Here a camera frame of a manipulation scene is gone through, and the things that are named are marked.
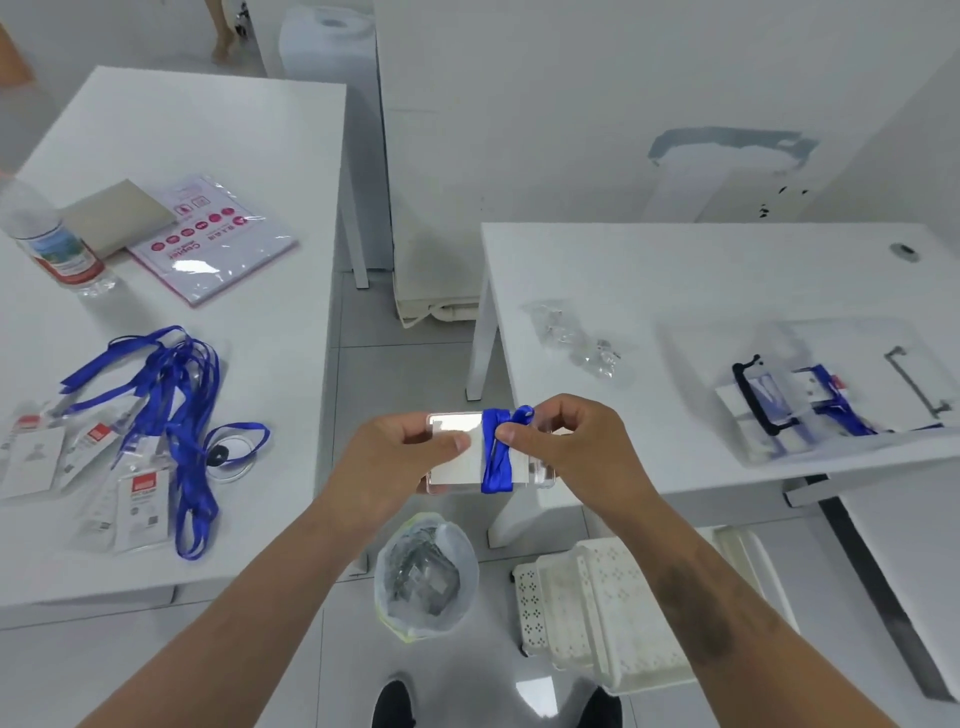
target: plastic water bottle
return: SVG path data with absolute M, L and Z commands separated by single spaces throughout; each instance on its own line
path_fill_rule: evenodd
M 16 240 L 63 288 L 99 296 L 117 279 L 64 224 L 60 213 L 26 182 L 0 176 L 0 230 Z

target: fingernail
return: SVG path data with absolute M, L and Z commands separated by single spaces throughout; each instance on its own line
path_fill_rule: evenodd
M 493 435 L 504 445 L 510 445 L 514 440 L 514 429 L 509 425 L 501 425 Z
M 458 432 L 453 436 L 453 442 L 457 444 L 457 452 L 463 452 L 470 447 L 470 436 L 465 432 Z

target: person's right hand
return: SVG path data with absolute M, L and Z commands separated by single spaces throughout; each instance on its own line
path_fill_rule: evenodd
M 551 434 L 566 427 L 568 435 Z M 496 439 L 553 466 L 573 494 L 606 520 L 650 495 L 623 421 L 607 405 L 558 395 L 534 408 L 529 425 L 501 425 Z

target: bare foot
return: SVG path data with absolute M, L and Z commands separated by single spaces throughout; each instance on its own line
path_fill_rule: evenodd
M 230 46 L 233 45 L 233 41 L 237 39 L 237 36 L 230 31 L 226 34 L 220 34 L 217 36 L 217 44 L 213 47 L 213 53 L 210 54 L 210 57 L 213 59 L 214 63 L 222 65 L 227 62 L 227 59 L 230 55 Z

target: forearm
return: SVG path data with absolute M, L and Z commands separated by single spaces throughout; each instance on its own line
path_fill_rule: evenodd
M 253 726 L 371 535 L 326 506 L 321 495 L 81 728 Z
M 606 520 L 636 558 L 721 725 L 893 725 L 652 488 Z

